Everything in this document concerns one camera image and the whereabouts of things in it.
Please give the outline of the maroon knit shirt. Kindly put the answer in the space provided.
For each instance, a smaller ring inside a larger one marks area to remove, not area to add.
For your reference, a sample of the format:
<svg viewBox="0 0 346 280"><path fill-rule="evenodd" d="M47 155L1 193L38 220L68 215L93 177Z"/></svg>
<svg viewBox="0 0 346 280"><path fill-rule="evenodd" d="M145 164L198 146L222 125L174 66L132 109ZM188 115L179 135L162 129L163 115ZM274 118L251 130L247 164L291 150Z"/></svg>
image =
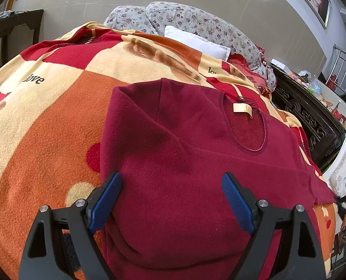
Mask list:
<svg viewBox="0 0 346 280"><path fill-rule="evenodd" d="M272 205L303 205L330 256L334 196L293 131L259 109L234 112L218 90L168 79L114 88L100 169L123 179L102 234L117 279L227 279L249 240L222 191L227 172Z"/></svg>

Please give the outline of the orange red patterned blanket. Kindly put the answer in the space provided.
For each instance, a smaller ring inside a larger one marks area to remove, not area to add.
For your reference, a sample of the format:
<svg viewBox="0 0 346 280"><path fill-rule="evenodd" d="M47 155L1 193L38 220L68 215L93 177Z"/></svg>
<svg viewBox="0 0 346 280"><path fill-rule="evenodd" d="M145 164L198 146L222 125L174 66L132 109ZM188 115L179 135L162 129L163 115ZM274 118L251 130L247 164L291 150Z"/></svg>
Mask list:
<svg viewBox="0 0 346 280"><path fill-rule="evenodd" d="M218 90L234 112L279 120L324 181L299 144L300 122L232 64L169 38L86 23L0 69L0 267L11 279L39 207L68 207L110 174L102 178L100 154L113 89L161 79Z"/></svg>

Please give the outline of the dark carved wooden headboard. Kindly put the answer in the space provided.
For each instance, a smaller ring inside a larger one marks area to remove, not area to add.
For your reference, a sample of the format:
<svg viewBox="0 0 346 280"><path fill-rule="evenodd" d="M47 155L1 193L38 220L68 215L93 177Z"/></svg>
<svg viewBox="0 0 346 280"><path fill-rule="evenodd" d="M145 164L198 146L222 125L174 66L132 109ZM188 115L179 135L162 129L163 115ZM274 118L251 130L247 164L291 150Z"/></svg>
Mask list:
<svg viewBox="0 0 346 280"><path fill-rule="evenodd" d="M321 171L326 171L344 143L345 128L304 86L276 66L272 69L277 81L272 102L297 117L307 136L304 144L313 162Z"/></svg>

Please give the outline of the red pillow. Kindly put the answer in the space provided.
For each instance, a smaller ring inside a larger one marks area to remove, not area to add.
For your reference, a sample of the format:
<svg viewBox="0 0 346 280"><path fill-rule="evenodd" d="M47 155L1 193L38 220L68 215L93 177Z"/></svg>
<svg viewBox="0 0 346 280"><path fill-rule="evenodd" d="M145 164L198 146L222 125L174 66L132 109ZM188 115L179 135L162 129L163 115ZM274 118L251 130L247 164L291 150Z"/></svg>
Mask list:
<svg viewBox="0 0 346 280"><path fill-rule="evenodd" d="M258 73L251 71L246 59L241 54L230 54L227 62L235 66L246 76L264 97L268 97L271 94L271 90L266 85L265 79Z"/></svg>

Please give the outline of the dark wooden footboard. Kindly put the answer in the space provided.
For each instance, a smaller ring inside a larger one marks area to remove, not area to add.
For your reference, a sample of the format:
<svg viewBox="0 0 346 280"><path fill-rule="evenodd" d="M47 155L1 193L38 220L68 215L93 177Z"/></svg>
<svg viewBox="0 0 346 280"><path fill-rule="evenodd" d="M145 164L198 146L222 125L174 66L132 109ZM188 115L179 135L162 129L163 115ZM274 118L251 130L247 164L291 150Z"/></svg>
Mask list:
<svg viewBox="0 0 346 280"><path fill-rule="evenodd" d="M7 63L8 36L15 27L26 25L33 31L32 45L38 43L43 12L44 10L23 11L0 19L0 68Z"/></svg>

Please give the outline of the white pillow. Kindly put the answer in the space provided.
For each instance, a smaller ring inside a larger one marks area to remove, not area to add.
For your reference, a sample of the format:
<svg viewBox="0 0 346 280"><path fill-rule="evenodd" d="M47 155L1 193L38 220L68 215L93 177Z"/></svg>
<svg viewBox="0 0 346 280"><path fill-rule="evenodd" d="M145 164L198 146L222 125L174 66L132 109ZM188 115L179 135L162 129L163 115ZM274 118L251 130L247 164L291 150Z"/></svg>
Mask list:
<svg viewBox="0 0 346 280"><path fill-rule="evenodd" d="M174 26L167 25L164 30L164 37L178 41L192 49L207 54L211 57L227 61L231 54L231 49L220 44L216 44L198 35L182 31Z"/></svg>

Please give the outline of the floral grey quilt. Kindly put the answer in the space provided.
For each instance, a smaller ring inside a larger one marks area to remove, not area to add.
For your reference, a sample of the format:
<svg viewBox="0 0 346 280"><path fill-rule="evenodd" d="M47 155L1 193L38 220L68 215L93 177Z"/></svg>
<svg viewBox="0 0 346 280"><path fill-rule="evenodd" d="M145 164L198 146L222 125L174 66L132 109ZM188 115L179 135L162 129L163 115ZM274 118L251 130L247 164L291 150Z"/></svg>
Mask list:
<svg viewBox="0 0 346 280"><path fill-rule="evenodd" d="M148 6L117 6L104 25L160 36L163 36L165 27L171 25L229 48L230 56L238 58L251 72L261 76L271 91L276 87L276 77L265 60L264 50L233 24L199 8L166 1L155 1Z"/></svg>

